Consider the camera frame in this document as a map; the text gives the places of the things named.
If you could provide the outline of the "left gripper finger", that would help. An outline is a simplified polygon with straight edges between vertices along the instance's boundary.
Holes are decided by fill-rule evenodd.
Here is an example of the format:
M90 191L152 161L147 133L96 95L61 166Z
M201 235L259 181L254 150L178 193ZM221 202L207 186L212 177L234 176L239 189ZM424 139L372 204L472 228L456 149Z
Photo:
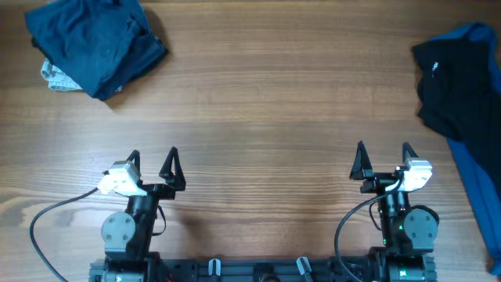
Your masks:
M186 179L179 160L178 149L172 147L160 169L159 176L175 191L186 189Z
M126 161L132 162L134 164L135 168L137 169L137 171L138 172L140 171L141 161L140 161L140 152L138 150L133 150L131 152L131 154L128 156L128 158L126 159Z

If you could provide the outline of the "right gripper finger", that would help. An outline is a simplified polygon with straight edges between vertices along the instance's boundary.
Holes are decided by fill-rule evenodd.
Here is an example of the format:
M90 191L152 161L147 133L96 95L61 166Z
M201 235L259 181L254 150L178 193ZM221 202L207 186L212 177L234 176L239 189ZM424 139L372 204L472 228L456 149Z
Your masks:
M359 141L349 179L366 180L371 177L373 177L373 167L363 141Z
M402 162L406 163L410 158L417 158L418 155L408 142L404 142L402 144Z

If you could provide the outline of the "black polo shirt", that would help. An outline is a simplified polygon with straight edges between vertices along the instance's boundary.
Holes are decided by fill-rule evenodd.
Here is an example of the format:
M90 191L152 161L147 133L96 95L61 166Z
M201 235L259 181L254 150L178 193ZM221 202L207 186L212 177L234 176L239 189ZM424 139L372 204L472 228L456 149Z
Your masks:
M492 87L485 42L442 39L412 47L421 77L417 115L433 131L462 142L500 189L500 95Z

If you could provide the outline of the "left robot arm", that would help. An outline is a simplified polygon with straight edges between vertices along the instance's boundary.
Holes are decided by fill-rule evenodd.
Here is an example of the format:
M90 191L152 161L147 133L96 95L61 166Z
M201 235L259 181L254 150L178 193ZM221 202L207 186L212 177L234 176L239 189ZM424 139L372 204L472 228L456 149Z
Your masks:
M115 192L128 199L123 212L108 216L101 227L105 260L89 270L90 281L169 281L171 274L160 254L150 251L157 216L165 217L161 200L173 200L186 189L178 149L172 147L160 169L163 183L145 184L141 180L140 152L133 151L124 161L116 161L104 172L98 184L102 193Z

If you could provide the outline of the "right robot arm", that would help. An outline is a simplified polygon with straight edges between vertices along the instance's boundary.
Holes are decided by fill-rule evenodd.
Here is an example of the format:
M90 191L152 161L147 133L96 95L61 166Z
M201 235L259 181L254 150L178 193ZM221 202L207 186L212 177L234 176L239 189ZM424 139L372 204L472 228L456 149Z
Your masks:
M371 247L355 275L363 281L435 281L434 250L438 214L409 202L409 194L424 188L432 176L429 160L402 144L402 164L393 172L375 172L366 147L358 142L350 179L362 182L361 193L373 193L380 217L383 245Z

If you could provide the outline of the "bright blue shirt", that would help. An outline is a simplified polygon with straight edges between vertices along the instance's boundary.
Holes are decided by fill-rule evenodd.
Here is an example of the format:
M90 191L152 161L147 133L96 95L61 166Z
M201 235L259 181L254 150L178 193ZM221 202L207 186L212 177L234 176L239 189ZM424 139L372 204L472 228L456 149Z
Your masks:
M457 38L488 44L490 80L494 91L500 94L500 69L495 58L498 39L494 29L485 23L473 22L435 37L436 40ZM498 277L500 275L500 199L498 191L490 176L476 163L463 142L453 139L447 139L447 141L488 254L491 257L491 262L487 267L488 272Z

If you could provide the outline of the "white patterned folded cloth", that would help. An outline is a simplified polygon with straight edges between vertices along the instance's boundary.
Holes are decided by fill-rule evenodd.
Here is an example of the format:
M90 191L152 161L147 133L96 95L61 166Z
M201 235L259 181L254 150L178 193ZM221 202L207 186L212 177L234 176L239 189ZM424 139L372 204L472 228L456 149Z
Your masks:
M71 76L64 73L59 69L51 60L45 57L42 67L41 76L48 82L48 87L56 91L88 91L97 90L96 86L92 86L89 83L85 83L85 87L82 88L79 83L77 83Z

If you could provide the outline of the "folded dark blue garment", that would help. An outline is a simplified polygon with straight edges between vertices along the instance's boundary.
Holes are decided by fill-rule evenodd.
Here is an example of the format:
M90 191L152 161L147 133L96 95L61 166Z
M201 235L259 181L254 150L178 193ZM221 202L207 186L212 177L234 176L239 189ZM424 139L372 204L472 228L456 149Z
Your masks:
M54 1L24 17L34 47L101 101L168 54L137 0Z

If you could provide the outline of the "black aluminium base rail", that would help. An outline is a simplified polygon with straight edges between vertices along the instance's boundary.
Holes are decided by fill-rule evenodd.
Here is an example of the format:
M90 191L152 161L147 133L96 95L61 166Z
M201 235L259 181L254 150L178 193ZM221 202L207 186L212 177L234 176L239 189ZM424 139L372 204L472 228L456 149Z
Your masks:
M432 257L335 257L309 260L148 260L138 264L92 263L90 281L436 281Z

